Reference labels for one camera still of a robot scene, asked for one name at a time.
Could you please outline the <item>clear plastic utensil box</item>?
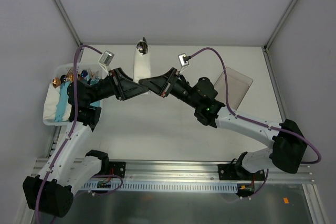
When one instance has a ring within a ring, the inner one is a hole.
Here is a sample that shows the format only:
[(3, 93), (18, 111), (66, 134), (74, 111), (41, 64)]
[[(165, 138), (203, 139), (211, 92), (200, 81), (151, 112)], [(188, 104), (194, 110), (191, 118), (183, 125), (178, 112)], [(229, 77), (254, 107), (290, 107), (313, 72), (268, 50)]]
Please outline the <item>clear plastic utensil box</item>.
[[(253, 79), (232, 68), (226, 67), (225, 69), (228, 84), (228, 103), (233, 110), (237, 110), (253, 83)], [(217, 91), (215, 99), (227, 104), (224, 73), (222, 73), (215, 82), (214, 89)]]

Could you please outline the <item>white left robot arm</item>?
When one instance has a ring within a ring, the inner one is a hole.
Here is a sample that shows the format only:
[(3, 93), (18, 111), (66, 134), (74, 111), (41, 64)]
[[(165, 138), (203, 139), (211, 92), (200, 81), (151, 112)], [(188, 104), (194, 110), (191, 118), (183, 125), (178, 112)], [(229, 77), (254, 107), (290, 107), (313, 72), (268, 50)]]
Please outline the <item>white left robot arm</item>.
[(79, 189), (94, 175), (103, 177), (110, 170), (108, 154), (89, 151), (83, 164), (72, 169), (76, 153), (97, 126), (101, 107), (92, 103), (115, 96), (128, 100), (146, 93), (148, 88), (133, 82), (121, 68), (109, 71), (96, 84), (72, 82), (67, 88), (71, 114), (64, 138), (36, 176), (28, 176), (23, 190), (28, 207), (56, 217), (64, 217)]

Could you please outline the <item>wooden handled spoon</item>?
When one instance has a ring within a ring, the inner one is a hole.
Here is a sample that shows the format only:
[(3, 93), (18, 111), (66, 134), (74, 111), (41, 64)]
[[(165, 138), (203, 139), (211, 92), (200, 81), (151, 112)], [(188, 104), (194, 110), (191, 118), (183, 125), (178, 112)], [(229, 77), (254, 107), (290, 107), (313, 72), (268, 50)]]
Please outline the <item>wooden handled spoon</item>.
[(136, 48), (140, 55), (146, 55), (149, 52), (149, 47), (145, 40), (139, 41)]

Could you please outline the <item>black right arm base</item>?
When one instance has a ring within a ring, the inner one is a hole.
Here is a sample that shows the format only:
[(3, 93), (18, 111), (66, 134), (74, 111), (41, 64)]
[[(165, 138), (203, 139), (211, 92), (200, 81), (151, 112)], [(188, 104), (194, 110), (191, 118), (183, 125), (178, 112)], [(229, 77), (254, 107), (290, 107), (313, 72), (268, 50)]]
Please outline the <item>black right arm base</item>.
[(228, 164), (218, 164), (218, 177), (219, 180), (254, 180), (254, 181), (264, 181), (266, 178), (266, 173), (263, 170), (259, 170), (255, 173), (248, 172), (242, 167), (243, 158), (246, 156), (247, 152), (243, 152), (239, 158), (234, 158)]

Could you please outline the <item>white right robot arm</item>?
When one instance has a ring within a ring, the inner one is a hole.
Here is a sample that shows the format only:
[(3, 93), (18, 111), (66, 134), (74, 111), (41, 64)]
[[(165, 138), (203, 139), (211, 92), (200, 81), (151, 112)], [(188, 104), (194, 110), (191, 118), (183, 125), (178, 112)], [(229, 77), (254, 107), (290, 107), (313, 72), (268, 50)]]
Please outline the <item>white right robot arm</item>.
[(264, 144), (262, 150), (241, 153), (233, 168), (238, 178), (248, 180), (254, 173), (270, 168), (297, 173), (307, 144), (301, 140), (294, 121), (264, 122), (239, 115), (215, 99), (217, 91), (209, 78), (201, 77), (190, 86), (175, 68), (139, 83), (163, 98), (171, 94), (193, 107), (194, 116), (205, 126), (231, 130)]

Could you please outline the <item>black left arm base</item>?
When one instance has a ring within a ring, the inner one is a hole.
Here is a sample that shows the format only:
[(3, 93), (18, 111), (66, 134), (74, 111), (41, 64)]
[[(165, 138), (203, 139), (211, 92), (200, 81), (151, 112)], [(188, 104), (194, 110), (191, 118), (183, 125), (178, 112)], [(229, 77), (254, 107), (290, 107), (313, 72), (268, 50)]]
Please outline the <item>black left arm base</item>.
[(110, 161), (108, 153), (96, 150), (90, 150), (86, 156), (93, 156), (101, 160), (100, 170), (97, 175), (117, 175), (125, 177), (126, 162)]

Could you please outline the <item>white paper napkin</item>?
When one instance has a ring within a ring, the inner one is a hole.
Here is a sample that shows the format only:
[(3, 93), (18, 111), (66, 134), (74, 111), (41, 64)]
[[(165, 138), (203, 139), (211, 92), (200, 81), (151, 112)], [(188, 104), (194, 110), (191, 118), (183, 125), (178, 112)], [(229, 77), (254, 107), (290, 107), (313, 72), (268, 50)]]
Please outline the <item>white paper napkin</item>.
[(136, 48), (133, 57), (133, 81), (139, 83), (140, 79), (151, 77), (151, 53), (141, 54)]

